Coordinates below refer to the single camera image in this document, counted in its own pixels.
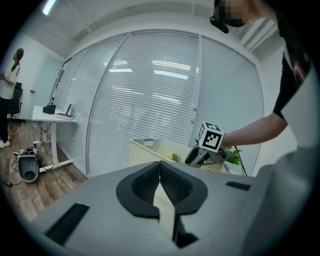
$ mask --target black slot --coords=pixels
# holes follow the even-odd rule
[[[89,208],[90,207],[87,205],[75,203],[55,224],[53,224],[45,235],[57,244],[63,246]]]
[[[243,184],[243,183],[239,183],[239,182],[235,182],[235,181],[228,181],[226,183],[226,185],[233,187],[235,189],[244,190],[244,191],[248,191],[251,187],[251,185]]]

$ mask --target white blinds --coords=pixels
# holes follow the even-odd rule
[[[85,147],[92,103],[102,75],[123,38],[92,45],[77,67],[65,96],[62,111],[72,104],[71,114],[77,123],[60,126],[60,147],[83,173],[86,172]]]
[[[174,33],[137,33],[124,41],[93,103],[91,176],[127,167],[131,138],[184,143],[198,74],[198,41]]]
[[[82,51],[75,54],[72,59],[70,59],[65,65],[64,73],[62,75],[62,78],[60,80],[60,83],[56,89],[56,93],[54,95],[54,104],[56,105],[56,108],[59,110],[62,110],[62,106],[66,97],[66,93],[70,84],[70,81],[75,74],[75,71],[86,54],[88,48],[83,49]]]
[[[256,67],[239,53],[202,37],[202,71],[198,108],[189,147],[195,144],[203,121],[227,133],[264,116],[263,96]],[[260,145],[239,146],[248,175]]]

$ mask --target black headset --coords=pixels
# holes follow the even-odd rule
[[[232,18],[232,13],[226,11],[224,0],[214,0],[210,23],[225,34],[229,33],[227,25],[238,28],[246,24],[242,19]]]

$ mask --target white table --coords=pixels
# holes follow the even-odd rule
[[[71,159],[63,162],[58,161],[58,155],[57,155],[57,123],[76,123],[77,120],[65,120],[56,117],[57,113],[62,113],[61,110],[55,109],[55,114],[46,114],[43,113],[43,106],[34,106],[33,107],[33,113],[32,113],[32,121],[39,121],[39,122],[48,122],[51,123],[51,140],[47,140],[46,142],[51,142],[51,150],[52,150],[52,158],[53,158],[53,164],[48,165],[46,167],[40,168],[40,173],[54,170],[57,168],[60,168],[61,166],[67,165],[72,163],[73,161]]]

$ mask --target fiducial marker cube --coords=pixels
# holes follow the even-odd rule
[[[218,125],[204,121],[198,133],[199,147],[218,152],[223,137],[224,132]]]

